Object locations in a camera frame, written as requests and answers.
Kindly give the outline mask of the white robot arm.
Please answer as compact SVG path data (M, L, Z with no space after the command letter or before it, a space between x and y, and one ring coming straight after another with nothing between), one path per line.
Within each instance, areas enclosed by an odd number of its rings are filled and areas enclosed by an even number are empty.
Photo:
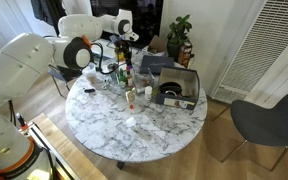
M0 49L0 107L25 95L51 64L82 70L92 61L91 42L103 32L136 41L133 17L121 9L116 16L66 15L59 19L59 35L44 38L22 33ZM29 135L28 125L16 127L0 114L0 180L52 180L54 154Z

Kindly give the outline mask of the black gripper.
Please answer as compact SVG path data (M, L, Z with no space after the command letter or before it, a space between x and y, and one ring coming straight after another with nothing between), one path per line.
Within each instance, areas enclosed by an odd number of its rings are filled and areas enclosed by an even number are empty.
M125 58L125 62L127 65L131 64L131 58L132 58L132 49L131 49L131 45L128 41L126 40L122 40L122 39L118 39L115 43L115 50L116 51L122 51L124 52L124 58Z

